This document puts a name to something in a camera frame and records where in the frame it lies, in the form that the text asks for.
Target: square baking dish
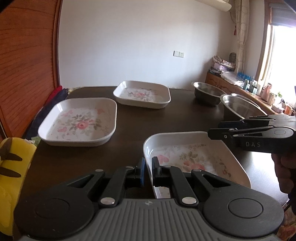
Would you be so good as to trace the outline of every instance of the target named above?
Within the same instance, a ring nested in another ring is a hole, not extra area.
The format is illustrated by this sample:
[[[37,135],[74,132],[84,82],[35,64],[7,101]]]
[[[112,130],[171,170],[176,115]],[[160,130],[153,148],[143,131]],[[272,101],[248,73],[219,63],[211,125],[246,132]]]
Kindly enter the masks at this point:
[[[117,104],[109,98],[67,99],[56,104],[38,129],[53,146],[99,146],[116,129]]]
[[[120,104],[161,109],[170,103],[170,90],[160,84],[123,81],[114,90],[113,95]]]
[[[152,157],[159,164],[179,167],[183,172],[202,169],[229,181],[251,188],[245,170],[221,140],[211,140],[207,132],[173,132],[150,136],[143,145],[143,153],[152,183]],[[170,198],[169,189],[154,187],[156,198]]]

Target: hand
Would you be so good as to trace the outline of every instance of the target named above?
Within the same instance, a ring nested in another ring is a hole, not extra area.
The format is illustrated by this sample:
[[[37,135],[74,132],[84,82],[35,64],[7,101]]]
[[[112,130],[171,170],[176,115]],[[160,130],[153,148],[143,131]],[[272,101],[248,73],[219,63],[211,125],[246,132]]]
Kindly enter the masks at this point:
[[[294,187],[291,180],[290,169],[296,168],[296,153],[287,153],[284,155],[271,154],[274,161],[274,169],[279,181],[279,188],[283,193],[290,193]]]

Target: sunlight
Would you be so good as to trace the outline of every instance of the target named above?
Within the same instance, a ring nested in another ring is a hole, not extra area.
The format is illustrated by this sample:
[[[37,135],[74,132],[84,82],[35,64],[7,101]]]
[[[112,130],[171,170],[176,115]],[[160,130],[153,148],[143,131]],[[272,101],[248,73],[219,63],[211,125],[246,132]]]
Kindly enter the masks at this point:
[[[296,28],[275,26],[275,42],[272,52],[272,69],[269,83],[272,84],[272,93],[279,91],[286,102],[294,105],[296,94],[296,76],[293,74],[293,65],[296,57]]]

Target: stainless steel bowl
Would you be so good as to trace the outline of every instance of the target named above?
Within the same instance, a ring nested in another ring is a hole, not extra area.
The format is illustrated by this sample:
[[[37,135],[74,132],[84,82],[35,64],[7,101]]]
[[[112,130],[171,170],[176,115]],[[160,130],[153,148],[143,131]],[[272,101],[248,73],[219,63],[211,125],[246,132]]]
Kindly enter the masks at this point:
[[[263,110],[242,98],[222,95],[220,99],[224,105],[224,121],[237,121],[250,116],[266,115]]]
[[[202,82],[195,82],[193,86],[196,99],[212,106],[218,105],[221,102],[220,96],[226,94],[223,90]]]
[[[248,101],[248,102],[251,102],[252,104],[254,104],[255,106],[257,106],[259,109],[261,109],[260,106],[257,105],[254,101],[250,100],[250,99],[247,98],[247,97],[244,97],[243,95],[239,95],[239,94],[235,94],[235,93],[232,93],[231,95],[232,95],[232,96],[239,97],[239,98],[242,98],[242,99],[244,99],[244,100],[246,100],[246,101]]]

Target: yellow plush toy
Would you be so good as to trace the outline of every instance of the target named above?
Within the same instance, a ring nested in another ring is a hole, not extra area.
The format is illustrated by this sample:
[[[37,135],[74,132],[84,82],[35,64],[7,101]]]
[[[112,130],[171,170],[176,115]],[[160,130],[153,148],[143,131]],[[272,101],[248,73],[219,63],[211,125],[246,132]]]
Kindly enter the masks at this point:
[[[0,144],[0,232],[12,236],[13,211],[30,167],[36,146],[21,138]]]

